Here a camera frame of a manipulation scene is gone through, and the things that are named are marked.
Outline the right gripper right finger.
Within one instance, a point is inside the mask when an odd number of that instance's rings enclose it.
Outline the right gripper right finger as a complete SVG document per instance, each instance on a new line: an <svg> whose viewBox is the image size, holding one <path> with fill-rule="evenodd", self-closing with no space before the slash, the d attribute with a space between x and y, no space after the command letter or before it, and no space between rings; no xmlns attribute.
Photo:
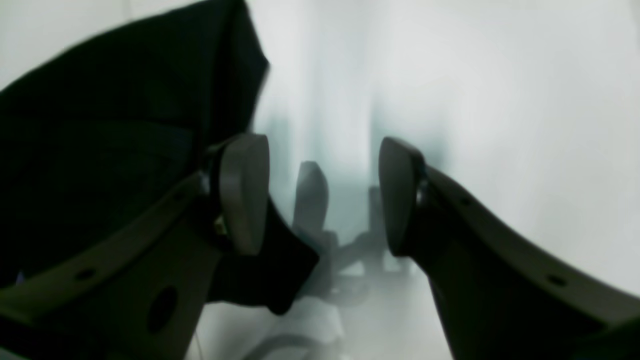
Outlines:
<svg viewBox="0 0 640 360"><path fill-rule="evenodd" d="M384 137L391 253L425 273L455 360L637 360L640 301L526 240L418 148Z"/></svg>

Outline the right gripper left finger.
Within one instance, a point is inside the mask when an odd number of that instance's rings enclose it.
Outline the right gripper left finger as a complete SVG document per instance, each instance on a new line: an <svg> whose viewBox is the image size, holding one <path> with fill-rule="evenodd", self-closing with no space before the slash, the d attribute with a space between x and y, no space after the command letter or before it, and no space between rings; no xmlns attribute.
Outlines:
<svg viewBox="0 0 640 360"><path fill-rule="evenodd" d="M1 358L182 360L226 252L261 251L270 147L246 133L131 224L1 291Z"/></svg>

